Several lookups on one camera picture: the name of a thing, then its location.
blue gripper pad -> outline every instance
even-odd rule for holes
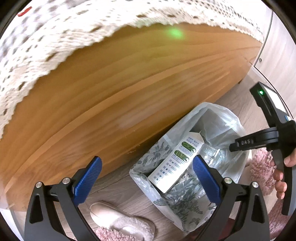
[[[206,162],[199,156],[193,159],[193,170],[197,175],[208,199],[219,205],[221,203],[220,187],[210,173]]]
[[[72,199],[74,205],[78,206],[78,204],[85,202],[92,186],[94,185],[101,171],[102,160],[98,156],[95,156],[85,168],[84,175],[74,187],[74,197]]]

lace tablecloth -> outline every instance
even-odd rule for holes
[[[0,39],[0,138],[39,77],[126,25],[205,23],[264,39],[256,23],[224,0],[33,0],[27,7]]]

trash bag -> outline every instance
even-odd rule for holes
[[[205,195],[192,165],[165,194],[158,192],[147,177],[189,131],[199,132],[206,144],[220,149],[221,160],[215,163],[214,168],[236,183],[249,155],[249,151],[229,151],[229,145],[235,139],[246,135],[238,117],[225,107],[204,102],[175,124],[132,167],[129,174],[139,188],[164,216],[185,232],[201,226],[216,208]]]

beige slipper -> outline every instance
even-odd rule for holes
[[[142,241],[154,239],[155,225],[151,221],[131,216],[109,203],[93,203],[90,214],[93,221],[100,227],[115,229]]]

hand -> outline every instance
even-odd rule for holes
[[[296,149],[291,153],[290,156],[286,157],[284,159],[284,163],[287,167],[293,167],[296,165]],[[272,167],[274,167],[276,164],[272,160],[270,163]],[[274,179],[277,181],[275,188],[276,188],[276,196],[279,199],[283,199],[285,197],[285,191],[287,190],[287,184],[285,182],[282,182],[282,179],[284,178],[283,172],[279,171],[278,169],[275,169],[274,171]]]

